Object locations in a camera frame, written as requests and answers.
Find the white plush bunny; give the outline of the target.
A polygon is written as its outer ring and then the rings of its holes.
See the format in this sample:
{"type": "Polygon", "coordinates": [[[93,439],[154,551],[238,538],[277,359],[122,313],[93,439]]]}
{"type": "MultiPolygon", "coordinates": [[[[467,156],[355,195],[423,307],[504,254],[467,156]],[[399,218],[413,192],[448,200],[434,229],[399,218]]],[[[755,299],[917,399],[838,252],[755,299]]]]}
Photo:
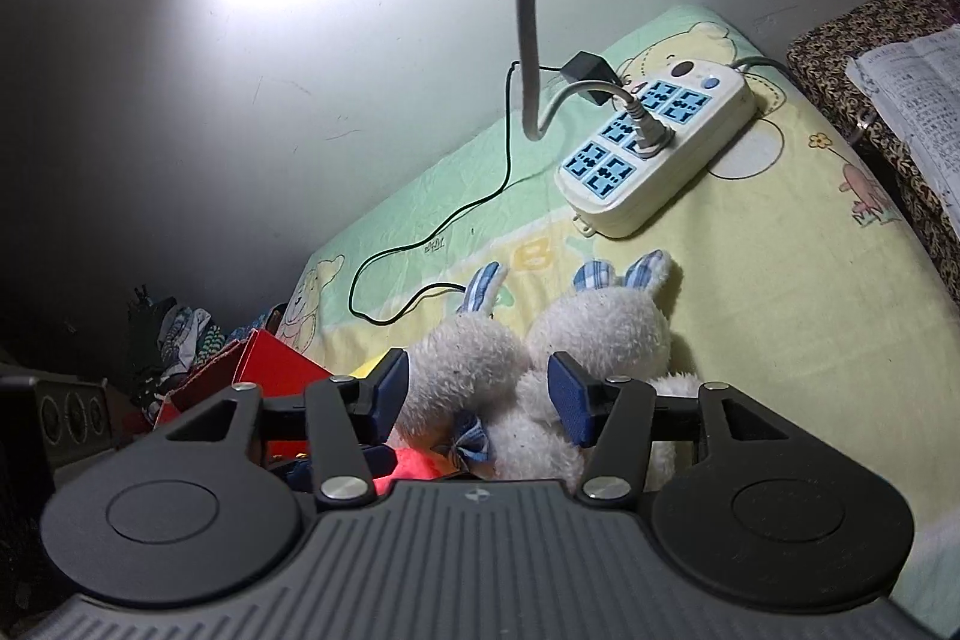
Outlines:
{"type": "Polygon", "coordinates": [[[491,421],[516,401],[530,356],[516,331],[493,317],[508,276],[498,262],[477,269],[454,314],[407,347],[409,390],[391,438],[470,466],[493,459],[491,421]]]}
{"type": "Polygon", "coordinates": [[[514,399],[485,422],[493,477],[556,479],[573,489],[584,473],[589,450],[571,442],[548,393],[553,354],[568,354],[596,380],[634,378],[661,396],[698,395],[696,375],[669,370],[672,335],[656,298],[672,269],[669,253],[659,248],[623,273],[605,260],[578,268],[573,289],[545,308],[527,331],[532,367],[519,375],[514,399]]]}

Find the yellow tiger plush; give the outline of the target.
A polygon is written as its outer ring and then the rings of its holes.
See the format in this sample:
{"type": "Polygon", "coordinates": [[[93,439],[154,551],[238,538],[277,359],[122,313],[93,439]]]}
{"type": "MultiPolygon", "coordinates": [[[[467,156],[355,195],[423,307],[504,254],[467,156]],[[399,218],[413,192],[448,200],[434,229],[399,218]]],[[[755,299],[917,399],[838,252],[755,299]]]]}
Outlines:
{"type": "Polygon", "coordinates": [[[407,398],[386,442],[379,442],[370,419],[371,388],[366,377],[377,364],[370,360],[361,369],[356,370],[356,385],[352,392],[352,401],[348,403],[348,416],[352,420],[361,447],[371,452],[371,474],[374,486],[379,494],[386,494],[392,484],[400,479],[410,481],[434,481],[454,473],[452,464],[441,453],[433,452],[423,445],[412,445],[398,430],[402,414],[407,411],[407,398]]]}

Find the red cardboard box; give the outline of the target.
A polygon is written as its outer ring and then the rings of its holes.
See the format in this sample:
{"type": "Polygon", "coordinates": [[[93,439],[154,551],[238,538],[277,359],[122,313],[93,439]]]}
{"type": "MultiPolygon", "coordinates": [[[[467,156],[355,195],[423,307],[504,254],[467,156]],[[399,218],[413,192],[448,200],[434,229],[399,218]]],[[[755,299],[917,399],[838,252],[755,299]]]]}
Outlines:
{"type": "Polygon", "coordinates": [[[259,388],[262,401],[301,398],[306,386],[331,377],[329,370],[272,333],[254,330],[245,338],[231,341],[199,370],[192,370],[179,388],[167,392],[161,399],[155,427],[163,429],[202,408],[202,414],[174,432],[174,437],[182,442],[221,442],[238,405],[232,399],[215,401],[210,408],[206,403],[224,390],[236,390],[247,383],[259,388]]]}

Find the pile of folded clothes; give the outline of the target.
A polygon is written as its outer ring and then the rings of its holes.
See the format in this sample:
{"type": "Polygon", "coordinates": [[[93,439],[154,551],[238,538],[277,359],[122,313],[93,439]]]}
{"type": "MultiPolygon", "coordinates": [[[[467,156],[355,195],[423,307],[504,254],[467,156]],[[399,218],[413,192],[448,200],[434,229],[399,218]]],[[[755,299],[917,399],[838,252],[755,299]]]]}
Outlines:
{"type": "Polygon", "coordinates": [[[152,298],[145,286],[133,289],[127,325],[127,393],[155,424],[167,395],[223,349],[226,335],[205,308],[152,298]]]}

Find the blue white checkered towel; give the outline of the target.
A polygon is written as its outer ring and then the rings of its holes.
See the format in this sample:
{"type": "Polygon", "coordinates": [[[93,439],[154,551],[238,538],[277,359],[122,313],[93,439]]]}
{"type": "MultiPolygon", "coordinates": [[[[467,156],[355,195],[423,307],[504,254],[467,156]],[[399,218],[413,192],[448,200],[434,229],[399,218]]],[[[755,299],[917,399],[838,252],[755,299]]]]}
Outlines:
{"type": "Polygon", "coordinates": [[[236,326],[235,330],[229,331],[224,341],[244,342],[251,336],[252,331],[267,331],[270,335],[275,335],[281,320],[283,320],[285,310],[285,302],[280,302],[279,304],[275,304],[274,307],[268,308],[268,310],[263,310],[262,314],[257,315],[254,320],[249,321],[249,323],[245,325],[236,326]]]}

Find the baby bear print mat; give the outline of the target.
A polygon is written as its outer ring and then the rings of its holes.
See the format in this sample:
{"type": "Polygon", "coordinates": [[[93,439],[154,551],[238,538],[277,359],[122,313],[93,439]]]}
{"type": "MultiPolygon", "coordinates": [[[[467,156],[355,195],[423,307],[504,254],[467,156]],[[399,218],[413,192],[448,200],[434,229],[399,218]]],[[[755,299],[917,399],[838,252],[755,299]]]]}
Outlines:
{"type": "Polygon", "coordinates": [[[496,122],[319,248],[280,338],[332,372],[421,338],[457,307],[423,298],[488,262],[494,313],[526,331],[602,259],[670,253],[672,365],[726,381],[882,474],[916,537],[895,598],[936,632],[958,626],[958,310],[892,198],[820,112],[771,70],[760,113],[640,234],[585,236],[555,184],[604,120],[573,99],[531,143],[496,122]]]}

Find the white power strip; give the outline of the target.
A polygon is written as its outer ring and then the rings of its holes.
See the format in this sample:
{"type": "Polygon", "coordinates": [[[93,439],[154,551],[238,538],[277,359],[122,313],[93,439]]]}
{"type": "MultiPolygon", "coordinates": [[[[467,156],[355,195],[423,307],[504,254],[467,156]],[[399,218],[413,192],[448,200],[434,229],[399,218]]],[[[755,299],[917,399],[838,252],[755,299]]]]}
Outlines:
{"type": "Polygon", "coordinates": [[[586,234],[628,239],[693,181],[757,113],[740,71],[681,58],[630,88],[622,109],[574,146],[555,184],[586,234]]]}

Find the black power adapter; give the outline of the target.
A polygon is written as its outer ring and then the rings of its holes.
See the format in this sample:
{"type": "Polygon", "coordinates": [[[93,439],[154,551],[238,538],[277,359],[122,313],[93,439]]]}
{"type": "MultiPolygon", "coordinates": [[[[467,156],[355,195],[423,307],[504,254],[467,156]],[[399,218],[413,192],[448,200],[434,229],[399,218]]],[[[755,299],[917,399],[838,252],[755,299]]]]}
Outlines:
{"type": "Polygon", "coordinates": [[[585,101],[589,101],[596,106],[603,106],[612,103],[613,99],[623,101],[623,83],[619,74],[610,66],[604,57],[597,53],[581,52],[573,55],[566,64],[560,68],[560,74],[563,80],[568,83],[568,87],[560,92],[560,96],[567,101],[571,97],[579,96],[585,101]],[[607,86],[615,86],[615,91],[602,91],[602,89],[589,89],[589,91],[573,91],[571,86],[578,83],[604,83],[607,86]]]}

